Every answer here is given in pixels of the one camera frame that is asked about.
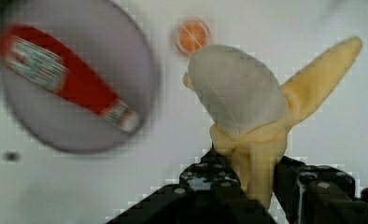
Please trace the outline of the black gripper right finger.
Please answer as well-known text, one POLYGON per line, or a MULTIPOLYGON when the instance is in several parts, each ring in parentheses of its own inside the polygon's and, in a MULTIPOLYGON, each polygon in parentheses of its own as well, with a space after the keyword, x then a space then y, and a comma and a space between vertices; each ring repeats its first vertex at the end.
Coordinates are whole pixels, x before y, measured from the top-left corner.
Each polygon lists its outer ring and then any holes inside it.
POLYGON ((352 175, 283 157, 274 193, 290 224, 368 224, 368 189, 355 196, 352 175))

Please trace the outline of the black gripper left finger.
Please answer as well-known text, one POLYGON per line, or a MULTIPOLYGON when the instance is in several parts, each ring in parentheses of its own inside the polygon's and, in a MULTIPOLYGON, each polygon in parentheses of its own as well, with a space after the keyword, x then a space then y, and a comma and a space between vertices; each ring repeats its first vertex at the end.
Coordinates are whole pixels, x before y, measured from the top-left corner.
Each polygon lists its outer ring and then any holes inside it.
POLYGON ((179 175, 107 224, 277 224, 250 200, 228 160, 210 149, 179 175))

